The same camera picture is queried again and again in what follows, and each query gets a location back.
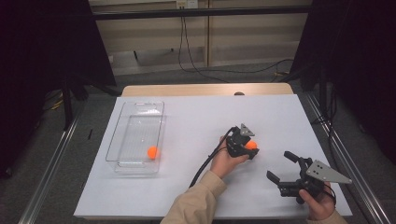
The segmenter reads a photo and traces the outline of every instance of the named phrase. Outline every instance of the aluminum rail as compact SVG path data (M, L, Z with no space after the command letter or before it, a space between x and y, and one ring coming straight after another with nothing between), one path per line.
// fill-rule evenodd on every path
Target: aluminum rail
M46 199L47 193L50 190L50 184L53 178L56 175L58 167L61 163L62 157L67 149L67 146L70 142L71 137L73 136L74 130L77 127L79 118L81 117L82 111L84 109L85 102L78 104L76 106L76 116L72 120L69 128L64 131L61 140L56 147L51 160L49 161L49 165L47 167L46 172L43 174L40 183L35 189L35 193L33 194L30 202L27 204L19 224L33 224L35 223L35 219L37 218L38 213L40 212L41 206Z
M317 98L312 93L308 93L306 95L306 97L308 99L309 104L311 104L316 116L318 118L320 118L321 113L320 113L320 109L318 107ZM326 122L321 122L321 125L322 125L324 132L327 135L329 135L329 130L330 130L331 124L328 121L326 121ZM331 141L332 141L334 151L336 152L338 158L343 163L344 167L346 168L346 171L348 172L351 179L353 180L353 183L354 183L356 189L358 190L361 198L363 199L364 203L366 204L366 207L368 208L372 217L374 218L375 223L378 223L378 224L392 223L392 221L389 219L389 217L385 213L385 210L384 210L381 202L376 198L373 190L370 188L370 186L368 185L368 183L362 176L361 172L359 171L355 162L350 157L349 153L347 152L346 147L341 142L341 139L335 130L332 130Z
M226 8L191 8L191 9L166 9L148 11L123 11L123 12L93 12L91 17L97 21L149 19L149 18L174 18L174 17L205 17L205 16L235 16L235 15L261 15L261 14L293 14L320 12L337 7L336 4L326 7L289 6L289 7L226 7Z

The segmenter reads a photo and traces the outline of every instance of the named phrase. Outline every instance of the sleeve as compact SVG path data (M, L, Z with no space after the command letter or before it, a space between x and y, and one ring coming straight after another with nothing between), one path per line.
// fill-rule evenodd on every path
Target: sleeve
M161 223L211 223L217 198L226 188L218 176L207 171L199 183L175 199Z
M331 216L321 221L307 220L308 224L347 224L346 220L340 216L337 210L334 210Z

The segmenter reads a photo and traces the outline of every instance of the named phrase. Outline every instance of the table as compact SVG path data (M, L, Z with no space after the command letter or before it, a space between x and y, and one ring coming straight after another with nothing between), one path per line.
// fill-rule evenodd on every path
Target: table
M215 218L306 217L306 205L297 204L294 198L280 197L277 187L265 177L267 170L282 181L294 181L299 177L298 165L283 157L285 150L328 163L288 84L142 86L136 91L134 88L125 88L116 102L75 216L87 219L162 218L175 197L187 189L219 137L231 126L245 122L256 134L253 139L261 151L253 161L238 166L224 179L229 187L219 198ZM175 96L183 91L190 96ZM227 95L236 91L242 91L245 96ZM106 151L121 106L130 101L165 103L161 166L159 173L152 177L115 175L106 164ZM351 216L339 186L333 184L332 187L337 195L338 211L343 216Z

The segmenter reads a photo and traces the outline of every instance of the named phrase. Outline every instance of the white tabletop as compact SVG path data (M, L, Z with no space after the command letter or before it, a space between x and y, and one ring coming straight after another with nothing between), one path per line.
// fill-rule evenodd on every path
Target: white tabletop
M106 153L125 102L164 102L161 164L152 177L117 175ZM283 156L285 150L329 164L296 95L120 97L92 166L75 216L85 218L161 218L231 127L245 123L260 149L252 161L239 165L224 181L215 218L306 217L306 205L280 196L266 178L272 171L281 181L295 181L300 168ZM337 210L351 216L344 194L332 184Z

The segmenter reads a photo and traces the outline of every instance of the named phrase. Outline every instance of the orange ball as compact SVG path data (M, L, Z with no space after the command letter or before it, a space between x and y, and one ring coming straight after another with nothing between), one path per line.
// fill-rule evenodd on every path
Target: orange ball
M254 142L253 140L250 140L247 142L247 144L245 145L245 148L247 149L254 149L257 148L257 143Z
M152 160L155 160L155 156L157 155L157 148L155 146L148 148L148 157Z

